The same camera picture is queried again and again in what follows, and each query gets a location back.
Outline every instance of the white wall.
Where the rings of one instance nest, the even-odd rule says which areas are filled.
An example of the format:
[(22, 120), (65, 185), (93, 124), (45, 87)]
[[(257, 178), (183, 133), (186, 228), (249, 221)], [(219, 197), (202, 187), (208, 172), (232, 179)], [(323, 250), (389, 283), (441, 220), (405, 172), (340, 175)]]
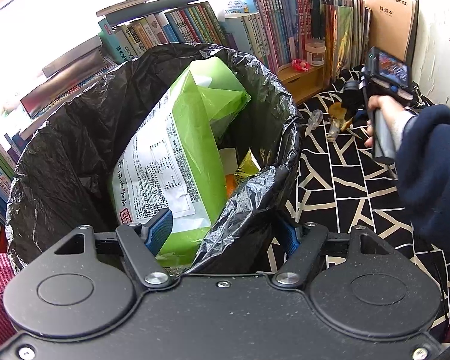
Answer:
[(424, 95), (450, 107), (450, 0), (419, 0), (412, 71)]

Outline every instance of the brown notebook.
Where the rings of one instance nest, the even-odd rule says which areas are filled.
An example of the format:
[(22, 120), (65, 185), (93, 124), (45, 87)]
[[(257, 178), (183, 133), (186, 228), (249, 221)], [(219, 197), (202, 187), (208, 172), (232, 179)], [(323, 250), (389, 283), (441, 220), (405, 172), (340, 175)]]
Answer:
[(415, 0), (365, 0), (372, 10), (369, 47), (376, 46), (405, 60), (407, 55)]

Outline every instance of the black trash bag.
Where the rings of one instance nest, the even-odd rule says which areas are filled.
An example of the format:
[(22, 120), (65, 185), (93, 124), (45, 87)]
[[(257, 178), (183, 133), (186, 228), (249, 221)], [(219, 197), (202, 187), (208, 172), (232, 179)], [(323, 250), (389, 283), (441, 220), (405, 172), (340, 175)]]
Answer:
[(128, 142), (193, 60), (219, 57), (251, 101), (220, 147), (251, 148), (265, 168), (241, 184), (199, 247), (194, 272), (246, 273), (272, 239), (267, 210), (284, 204), (296, 175), (304, 120), (281, 82), (255, 57), (217, 45), (169, 43), (127, 62), (60, 107), (27, 145), (7, 208), (16, 271), (73, 228), (117, 225), (107, 181)]

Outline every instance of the orange item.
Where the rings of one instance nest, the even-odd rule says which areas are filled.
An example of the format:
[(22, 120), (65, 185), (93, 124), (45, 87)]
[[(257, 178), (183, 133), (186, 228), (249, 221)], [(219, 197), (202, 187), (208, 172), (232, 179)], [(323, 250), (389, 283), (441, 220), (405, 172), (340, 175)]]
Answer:
[(229, 199), (233, 191), (235, 191), (235, 188), (238, 186), (238, 184), (236, 183), (234, 175), (226, 175), (225, 182), (226, 182), (226, 196)]

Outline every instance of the blue gripper pad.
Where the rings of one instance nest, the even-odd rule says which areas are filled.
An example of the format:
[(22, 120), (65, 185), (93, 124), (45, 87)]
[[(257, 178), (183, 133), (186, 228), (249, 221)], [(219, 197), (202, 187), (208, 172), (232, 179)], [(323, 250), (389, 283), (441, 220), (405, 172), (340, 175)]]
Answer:
[(148, 237), (145, 246), (156, 256), (168, 236), (172, 233), (173, 215), (171, 210), (163, 209), (143, 225), (142, 232), (146, 232), (148, 228)]

